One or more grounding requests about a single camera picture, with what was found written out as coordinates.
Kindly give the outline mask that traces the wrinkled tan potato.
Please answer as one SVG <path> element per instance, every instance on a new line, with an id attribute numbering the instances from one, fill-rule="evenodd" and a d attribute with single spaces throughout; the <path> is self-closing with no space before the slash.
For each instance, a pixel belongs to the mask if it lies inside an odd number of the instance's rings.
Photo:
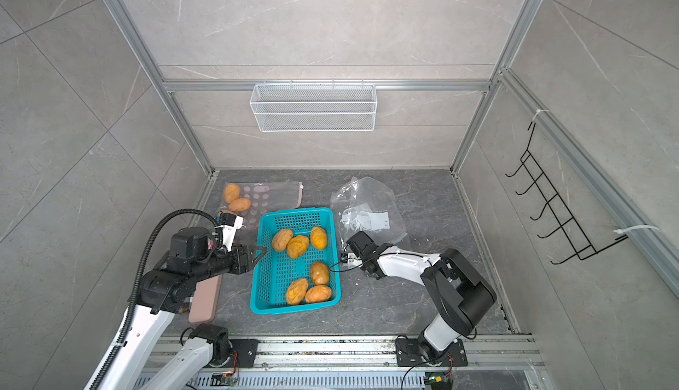
<path id="1" fill-rule="evenodd" d="M 286 248 L 288 247 L 288 243 L 290 243 L 291 239 L 294 237 L 294 232 L 290 229 L 281 229 L 277 234 L 274 235 L 272 239 L 272 248 L 276 252 L 283 252 L 286 251 Z"/>

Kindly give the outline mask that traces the smooth brown potato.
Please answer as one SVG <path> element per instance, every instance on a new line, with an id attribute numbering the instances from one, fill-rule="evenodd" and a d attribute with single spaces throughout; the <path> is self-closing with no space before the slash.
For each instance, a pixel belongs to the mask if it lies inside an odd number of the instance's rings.
<path id="1" fill-rule="evenodd" d="M 314 286 L 326 286 L 330 282 L 329 268 L 322 262 L 311 264 L 309 276 Z"/>

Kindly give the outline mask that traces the clear plastic bag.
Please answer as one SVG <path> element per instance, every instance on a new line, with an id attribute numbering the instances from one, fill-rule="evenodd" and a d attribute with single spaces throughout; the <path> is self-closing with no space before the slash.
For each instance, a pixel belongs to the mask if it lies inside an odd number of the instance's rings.
<path id="1" fill-rule="evenodd" d="M 389 243 L 411 250 L 394 192 L 384 183 L 371 177 L 353 177 L 332 194 L 330 203 L 336 235 L 344 249 L 350 237 L 365 232 L 377 245 Z"/>

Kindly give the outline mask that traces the wrinkled brown potato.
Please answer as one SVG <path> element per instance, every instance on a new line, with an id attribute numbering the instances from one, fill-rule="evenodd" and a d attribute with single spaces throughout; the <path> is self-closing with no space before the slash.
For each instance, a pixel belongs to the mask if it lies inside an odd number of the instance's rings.
<path id="1" fill-rule="evenodd" d="M 240 186 L 234 183 L 228 184 L 223 192 L 225 203 L 231 203 L 240 198 Z"/>

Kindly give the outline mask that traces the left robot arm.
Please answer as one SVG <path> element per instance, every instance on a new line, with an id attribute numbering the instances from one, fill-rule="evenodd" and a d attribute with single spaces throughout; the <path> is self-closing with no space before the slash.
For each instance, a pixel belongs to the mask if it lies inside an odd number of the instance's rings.
<path id="1" fill-rule="evenodd" d="M 89 389 L 131 389 L 164 330 L 196 292 L 198 283 L 224 273 L 252 271 L 266 248 L 238 245 L 219 248 L 203 227 L 179 230 L 166 260 L 137 274 L 118 337 L 97 366 Z M 238 365 L 238 352 L 222 326 L 201 324 L 184 338 L 180 350 L 146 385 L 148 389 L 182 389 L 204 367 Z"/>

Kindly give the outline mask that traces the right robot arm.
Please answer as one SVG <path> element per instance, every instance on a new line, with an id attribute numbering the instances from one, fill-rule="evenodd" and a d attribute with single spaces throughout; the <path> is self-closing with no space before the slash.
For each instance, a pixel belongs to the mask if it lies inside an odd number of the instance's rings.
<path id="1" fill-rule="evenodd" d="M 399 339 L 396 349 L 408 359 L 404 365 L 435 365 L 454 360 L 497 301 L 497 294 L 481 273 L 458 250 L 423 254 L 392 244 L 378 245 L 365 232 L 348 239 L 351 260 L 377 280 L 398 278 L 423 286 L 437 315 L 415 339 Z"/>

